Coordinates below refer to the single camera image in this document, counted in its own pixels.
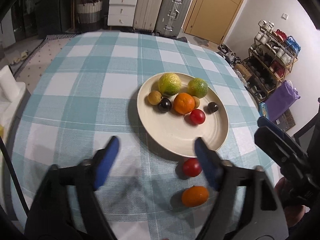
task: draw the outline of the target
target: tomato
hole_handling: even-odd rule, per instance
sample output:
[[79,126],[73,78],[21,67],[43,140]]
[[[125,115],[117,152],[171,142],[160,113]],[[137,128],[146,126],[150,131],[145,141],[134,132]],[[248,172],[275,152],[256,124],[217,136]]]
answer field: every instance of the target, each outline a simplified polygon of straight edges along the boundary
[[195,124],[202,124],[205,121],[205,114],[200,109],[194,109],[190,113],[190,119]]
[[193,186],[186,189],[181,196],[186,207],[196,207],[205,203],[209,198],[209,191],[202,186]]
[[182,170],[185,175],[189,177],[196,177],[201,173],[202,168],[196,158],[191,158],[184,162]]

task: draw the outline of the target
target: cardboard box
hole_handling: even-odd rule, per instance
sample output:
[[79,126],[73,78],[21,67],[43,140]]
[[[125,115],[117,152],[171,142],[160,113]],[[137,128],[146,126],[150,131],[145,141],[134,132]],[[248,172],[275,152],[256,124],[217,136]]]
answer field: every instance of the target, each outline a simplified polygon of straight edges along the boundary
[[234,69],[237,69],[243,76],[244,80],[248,81],[251,78],[250,72],[241,64],[235,64]]

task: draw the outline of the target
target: dark plum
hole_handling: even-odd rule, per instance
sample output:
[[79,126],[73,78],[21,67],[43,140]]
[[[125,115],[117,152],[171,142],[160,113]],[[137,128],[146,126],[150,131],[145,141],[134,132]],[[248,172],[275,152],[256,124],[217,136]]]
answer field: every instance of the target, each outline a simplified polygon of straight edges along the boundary
[[211,102],[208,104],[208,111],[210,114],[217,112],[219,109],[219,106],[215,102]]
[[168,98],[163,98],[158,104],[158,109],[163,112],[169,112],[172,108],[172,103]]

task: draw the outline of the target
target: woven basket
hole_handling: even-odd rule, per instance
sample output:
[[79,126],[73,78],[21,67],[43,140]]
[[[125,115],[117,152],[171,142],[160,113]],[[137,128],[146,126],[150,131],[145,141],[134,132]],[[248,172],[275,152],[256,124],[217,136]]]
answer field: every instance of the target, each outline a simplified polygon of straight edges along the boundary
[[77,5],[78,20],[83,32],[92,32],[101,28],[102,1]]

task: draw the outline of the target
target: suitcase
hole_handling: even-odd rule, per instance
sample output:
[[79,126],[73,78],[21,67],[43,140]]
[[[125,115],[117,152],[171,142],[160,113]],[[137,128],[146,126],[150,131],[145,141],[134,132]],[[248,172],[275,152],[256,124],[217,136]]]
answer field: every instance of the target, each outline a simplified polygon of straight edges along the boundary
[[156,33],[162,36],[178,36],[191,0],[162,0]]
[[153,32],[162,0],[138,0],[133,28]]

